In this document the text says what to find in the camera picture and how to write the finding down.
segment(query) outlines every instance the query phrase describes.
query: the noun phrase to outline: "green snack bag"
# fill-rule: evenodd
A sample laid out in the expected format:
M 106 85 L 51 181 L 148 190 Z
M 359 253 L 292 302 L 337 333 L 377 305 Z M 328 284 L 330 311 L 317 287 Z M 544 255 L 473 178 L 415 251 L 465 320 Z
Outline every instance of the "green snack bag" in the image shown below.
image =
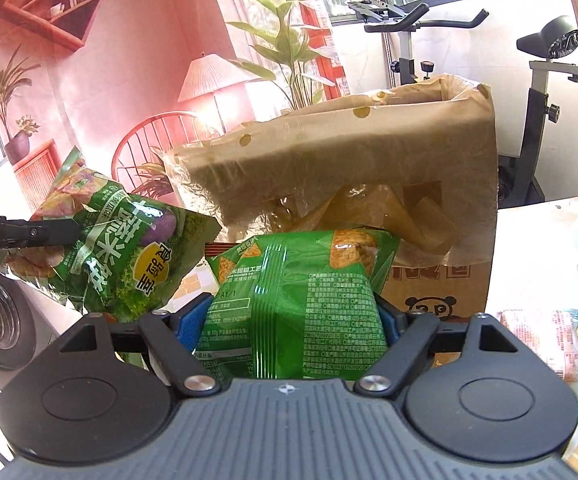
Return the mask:
M 71 247 L 11 250 L 13 274 L 79 310 L 119 322 L 165 306 L 220 225 L 211 217 L 144 196 L 85 166 L 74 148 L 32 219 L 73 218 Z
M 223 381 L 357 379 L 386 350 L 373 292 L 398 244 L 380 230 L 282 233 L 209 258 L 221 286 L 196 356 Z

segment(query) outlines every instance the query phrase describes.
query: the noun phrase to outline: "washing machine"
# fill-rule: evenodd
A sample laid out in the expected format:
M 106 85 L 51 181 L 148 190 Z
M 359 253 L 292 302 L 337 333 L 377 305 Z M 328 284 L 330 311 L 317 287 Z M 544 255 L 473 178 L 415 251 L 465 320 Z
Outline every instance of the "washing machine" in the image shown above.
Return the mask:
M 0 273 L 0 390 L 80 314 Z

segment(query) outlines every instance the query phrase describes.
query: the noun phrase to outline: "pleated lampshade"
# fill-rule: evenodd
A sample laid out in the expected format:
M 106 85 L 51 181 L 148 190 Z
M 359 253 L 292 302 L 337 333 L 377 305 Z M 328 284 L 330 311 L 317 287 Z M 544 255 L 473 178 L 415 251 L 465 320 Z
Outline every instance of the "pleated lampshade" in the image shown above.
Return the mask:
M 203 57 L 193 60 L 189 65 L 178 102 L 258 79 L 258 76 L 241 70 L 218 54 L 203 54 Z

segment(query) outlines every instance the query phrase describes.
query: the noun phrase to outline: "checkered tablecloth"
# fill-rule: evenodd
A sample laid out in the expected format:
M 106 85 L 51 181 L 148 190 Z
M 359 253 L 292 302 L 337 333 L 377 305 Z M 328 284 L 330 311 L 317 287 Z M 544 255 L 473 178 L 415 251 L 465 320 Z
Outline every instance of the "checkered tablecloth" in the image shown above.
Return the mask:
M 578 198 L 498 214 L 486 311 L 578 309 Z M 578 471 L 578 429 L 565 453 Z

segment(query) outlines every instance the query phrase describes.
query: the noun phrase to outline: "panda face drawing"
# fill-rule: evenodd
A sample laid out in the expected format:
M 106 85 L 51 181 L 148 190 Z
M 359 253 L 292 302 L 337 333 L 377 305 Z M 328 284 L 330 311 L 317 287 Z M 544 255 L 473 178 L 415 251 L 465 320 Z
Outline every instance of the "panda face drawing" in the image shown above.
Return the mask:
M 446 298 L 407 298 L 405 301 L 406 306 L 409 310 L 422 310 L 424 312 L 430 312 L 435 314 L 443 321 L 449 319 L 458 319 L 458 316 L 453 316 L 453 306 L 457 303 L 457 300 L 453 296 L 447 296 Z

